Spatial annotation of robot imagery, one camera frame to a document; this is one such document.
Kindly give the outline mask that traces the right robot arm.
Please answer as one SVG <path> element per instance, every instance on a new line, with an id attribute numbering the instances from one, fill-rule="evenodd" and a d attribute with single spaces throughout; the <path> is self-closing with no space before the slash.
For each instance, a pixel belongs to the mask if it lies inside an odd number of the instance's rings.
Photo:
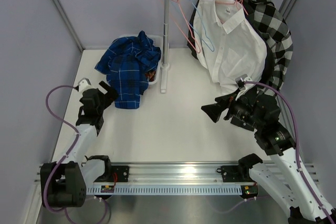
<path id="1" fill-rule="evenodd" d="M 225 95 L 201 107 L 213 122 L 223 111 L 225 120 L 255 130 L 259 147 L 281 171 L 285 181 L 271 174 L 261 158 L 249 154 L 238 161 L 238 176 L 260 185 L 285 212 L 289 223 L 335 223 L 335 208 L 324 198 L 299 155 L 298 145 L 279 122 L 280 107 L 271 95 Z"/>

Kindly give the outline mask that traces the blue wire hanger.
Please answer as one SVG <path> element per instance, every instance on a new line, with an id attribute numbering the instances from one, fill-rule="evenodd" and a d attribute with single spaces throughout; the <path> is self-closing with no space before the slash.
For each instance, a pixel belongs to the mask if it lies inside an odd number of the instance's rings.
<path id="1" fill-rule="evenodd" d="M 189 30 L 189 32 L 191 33 L 191 37 L 194 38 L 194 43 L 192 43 L 192 41 L 188 38 L 188 36 L 182 31 L 182 29 L 179 27 L 179 25 L 177 23 L 176 26 L 178 27 L 178 29 L 180 30 L 180 32 L 182 33 L 182 35 L 186 38 L 187 40 L 187 45 L 190 45 L 196 52 L 201 52 L 201 50 L 203 49 L 203 44 L 211 51 L 211 52 L 214 52 L 215 51 L 215 46 L 214 46 L 214 43 L 212 42 L 212 40 L 208 37 L 207 35 L 207 31 L 206 31 L 206 27 L 205 27 L 205 24 L 202 20 L 202 17 L 201 17 L 201 14 L 199 13 L 199 10 L 197 8 L 197 6 L 193 3 L 192 0 L 187 0 L 188 2 L 190 2 L 192 4 L 192 6 L 194 7 L 194 10 L 195 10 L 195 16 L 196 15 L 198 16 L 199 18 L 199 22 L 202 26 L 202 29 L 203 29 L 203 32 L 204 32 L 204 35 L 205 35 L 205 38 L 208 39 L 209 43 L 207 43 L 205 41 L 205 39 L 200 35 L 200 33 L 198 32 L 197 29 L 194 28 L 194 26 L 191 24 L 190 21 L 187 21 L 186 17 L 185 17 L 185 14 L 184 14 L 184 11 L 181 7 L 181 1 L 180 0 L 170 0 L 171 2 L 175 3 L 175 5 L 178 6 L 179 10 L 180 10 L 180 13 L 187 25 L 187 28 Z"/>

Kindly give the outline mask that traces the blue plaid shirt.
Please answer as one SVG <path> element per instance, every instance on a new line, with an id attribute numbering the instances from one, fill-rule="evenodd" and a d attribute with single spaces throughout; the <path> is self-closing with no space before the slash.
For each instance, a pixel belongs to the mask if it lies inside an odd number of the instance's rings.
<path id="1" fill-rule="evenodd" d="M 138 109 L 141 96 L 149 87 L 159 65 L 161 48 L 144 31 L 136 36 L 115 39 L 95 69 L 105 75 L 109 86 L 118 93 L 115 107 Z"/>

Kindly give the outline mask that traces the red plaid shirt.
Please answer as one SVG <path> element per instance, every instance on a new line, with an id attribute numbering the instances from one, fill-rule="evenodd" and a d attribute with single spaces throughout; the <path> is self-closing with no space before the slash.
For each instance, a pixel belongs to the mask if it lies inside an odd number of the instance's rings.
<path id="1" fill-rule="evenodd" d="M 156 70 L 152 70 L 152 71 L 145 73 L 145 76 L 148 82 L 153 82 L 156 78 Z"/>

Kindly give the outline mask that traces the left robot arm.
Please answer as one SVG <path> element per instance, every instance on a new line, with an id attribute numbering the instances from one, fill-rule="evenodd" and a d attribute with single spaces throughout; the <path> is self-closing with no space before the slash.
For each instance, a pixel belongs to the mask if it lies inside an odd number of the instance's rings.
<path id="1" fill-rule="evenodd" d="M 50 212 L 61 212 L 69 207 L 81 207 L 86 198 L 87 186 L 96 179 L 108 181 L 113 174 L 108 156 L 85 158 L 89 147 L 97 139 L 104 124 L 103 112 L 117 98 L 117 91 L 104 81 L 94 88 L 83 78 L 74 87 L 81 94 L 78 118 L 75 125 L 62 119 L 74 130 L 68 146 L 59 161 L 44 163 L 40 168 L 40 186 L 43 206 Z"/>

